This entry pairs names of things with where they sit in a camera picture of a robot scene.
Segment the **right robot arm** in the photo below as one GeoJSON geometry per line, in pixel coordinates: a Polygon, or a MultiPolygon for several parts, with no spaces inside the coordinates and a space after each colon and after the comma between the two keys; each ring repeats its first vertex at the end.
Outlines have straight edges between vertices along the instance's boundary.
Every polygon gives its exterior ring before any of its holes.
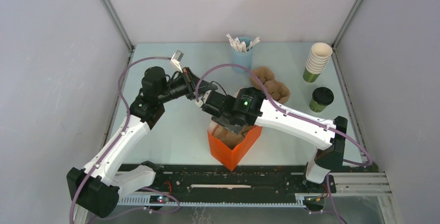
{"type": "Polygon", "coordinates": [[[334,120],[319,120],[288,108],[252,87],[240,89],[236,96],[209,90],[196,104],[211,115],[212,121],[234,134],[245,127],[257,125],[312,144],[316,148],[314,158],[307,164],[301,181],[303,188],[309,192],[317,191],[328,173],[342,164],[342,158],[331,159],[328,164],[318,159],[319,155],[325,155],[336,147],[337,134],[331,131],[337,127],[334,120]]]}

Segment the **black coffee lid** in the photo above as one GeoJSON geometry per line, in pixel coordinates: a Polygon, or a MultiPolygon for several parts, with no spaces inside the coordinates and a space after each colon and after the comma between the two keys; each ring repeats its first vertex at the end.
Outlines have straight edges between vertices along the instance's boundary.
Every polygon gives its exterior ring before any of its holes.
{"type": "Polygon", "coordinates": [[[330,105],[334,101],[334,98],[332,90],[327,87],[316,88],[312,93],[312,99],[322,106],[330,105]]]}

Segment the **single brown pulp carrier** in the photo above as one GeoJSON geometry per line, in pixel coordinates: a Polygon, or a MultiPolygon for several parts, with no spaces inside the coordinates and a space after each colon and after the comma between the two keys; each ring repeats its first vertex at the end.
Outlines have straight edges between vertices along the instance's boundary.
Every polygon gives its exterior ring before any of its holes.
{"type": "Polygon", "coordinates": [[[218,125],[213,129],[212,135],[233,150],[237,145],[244,141],[251,129],[253,129],[253,127],[244,127],[238,134],[235,134],[218,125]]]}

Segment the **orange paper bag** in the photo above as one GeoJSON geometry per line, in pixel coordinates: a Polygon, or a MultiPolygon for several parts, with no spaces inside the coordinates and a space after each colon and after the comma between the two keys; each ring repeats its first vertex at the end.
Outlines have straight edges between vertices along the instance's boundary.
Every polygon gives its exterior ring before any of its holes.
{"type": "Polygon", "coordinates": [[[211,155],[230,171],[260,137],[262,129],[255,123],[265,98],[254,87],[241,88],[234,96],[211,91],[203,97],[202,110],[212,116],[207,129],[211,155]]]}

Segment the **brown pulp cup carrier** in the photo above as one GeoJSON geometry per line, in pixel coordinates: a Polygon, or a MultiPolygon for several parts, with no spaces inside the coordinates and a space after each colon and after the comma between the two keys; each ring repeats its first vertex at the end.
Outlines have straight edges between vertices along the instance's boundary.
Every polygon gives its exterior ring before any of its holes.
{"type": "Polygon", "coordinates": [[[274,73],[268,67],[262,66],[253,70],[253,73],[266,88],[273,100],[285,104],[290,98],[290,90],[280,81],[277,81],[274,73]]]}

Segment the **green paper cup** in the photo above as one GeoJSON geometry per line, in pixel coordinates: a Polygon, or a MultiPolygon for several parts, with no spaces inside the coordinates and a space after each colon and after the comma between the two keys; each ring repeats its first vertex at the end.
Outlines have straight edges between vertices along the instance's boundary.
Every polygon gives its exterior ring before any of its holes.
{"type": "Polygon", "coordinates": [[[314,99],[311,99],[309,102],[309,108],[314,113],[321,113],[327,106],[328,104],[322,104],[322,102],[316,101],[314,99]]]}

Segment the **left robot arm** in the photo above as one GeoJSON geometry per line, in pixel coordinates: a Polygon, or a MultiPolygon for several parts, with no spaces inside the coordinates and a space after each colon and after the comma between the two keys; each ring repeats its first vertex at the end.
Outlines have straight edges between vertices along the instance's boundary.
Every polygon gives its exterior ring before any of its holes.
{"type": "Polygon", "coordinates": [[[202,96],[218,88],[194,75],[188,67],[172,77],[162,67],[150,67],[141,83],[117,133],[82,169],[72,168],[66,176],[73,205],[78,204],[100,218],[107,217],[119,199],[141,188],[158,191],[163,187],[164,177],[156,172],[156,165],[141,164],[121,175],[117,172],[130,151],[163,115],[164,104],[182,96],[194,100],[196,94],[202,96]]]}

